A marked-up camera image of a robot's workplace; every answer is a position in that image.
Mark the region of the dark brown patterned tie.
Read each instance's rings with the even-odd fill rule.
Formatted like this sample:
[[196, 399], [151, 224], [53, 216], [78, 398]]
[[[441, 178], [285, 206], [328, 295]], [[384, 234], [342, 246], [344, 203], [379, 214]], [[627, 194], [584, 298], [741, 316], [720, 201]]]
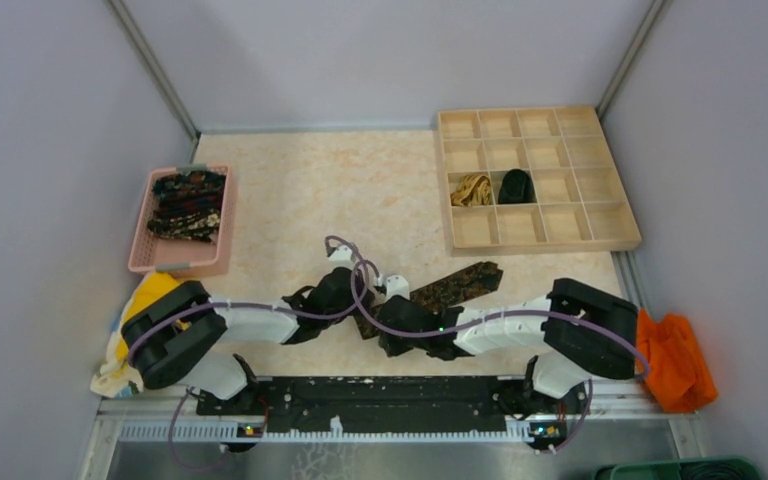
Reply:
[[[411, 291], [409, 300], [439, 313], [446, 307], [456, 307], [497, 291], [502, 277], [503, 271], [496, 263], [479, 262]], [[367, 309], [378, 323], [377, 317], [384, 304]]]

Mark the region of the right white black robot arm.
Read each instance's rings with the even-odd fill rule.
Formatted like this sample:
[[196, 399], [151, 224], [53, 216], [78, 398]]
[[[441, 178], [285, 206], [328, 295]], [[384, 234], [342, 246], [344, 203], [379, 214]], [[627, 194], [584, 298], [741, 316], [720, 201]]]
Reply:
[[523, 398], [532, 410], [548, 412], [587, 379], [631, 380], [643, 370], [638, 314], [627, 300], [560, 278], [542, 297], [485, 310], [453, 306], [434, 313], [390, 294], [374, 319], [379, 344], [390, 356], [417, 349], [451, 361], [502, 349], [535, 351]]

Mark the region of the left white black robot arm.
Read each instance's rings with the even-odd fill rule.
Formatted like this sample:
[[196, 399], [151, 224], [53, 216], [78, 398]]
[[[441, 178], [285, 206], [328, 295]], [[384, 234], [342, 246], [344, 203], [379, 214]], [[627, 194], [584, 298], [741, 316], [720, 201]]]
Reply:
[[305, 286], [275, 304], [231, 308], [211, 297], [195, 279], [151, 272], [139, 283], [119, 325], [113, 351], [139, 374], [140, 390], [188, 384], [221, 399], [237, 414], [252, 411], [260, 388], [250, 368], [214, 352], [218, 343], [294, 345], [370, 307], [375, 288], [336, 267], [315, 286]]

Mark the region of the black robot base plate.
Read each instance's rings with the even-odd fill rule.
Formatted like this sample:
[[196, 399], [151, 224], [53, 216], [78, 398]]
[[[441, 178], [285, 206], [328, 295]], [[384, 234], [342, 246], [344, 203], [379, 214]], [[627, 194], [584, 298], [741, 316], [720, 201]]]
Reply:
[[350, 434], [501, 433], [510, 420], [582, 411], [585, 386], [542, 395], [522, 377], [271, 377], [253, 392], [196, 396], [200, 416], [263, 416], [269, 433], [324, 433], [338, 419]]

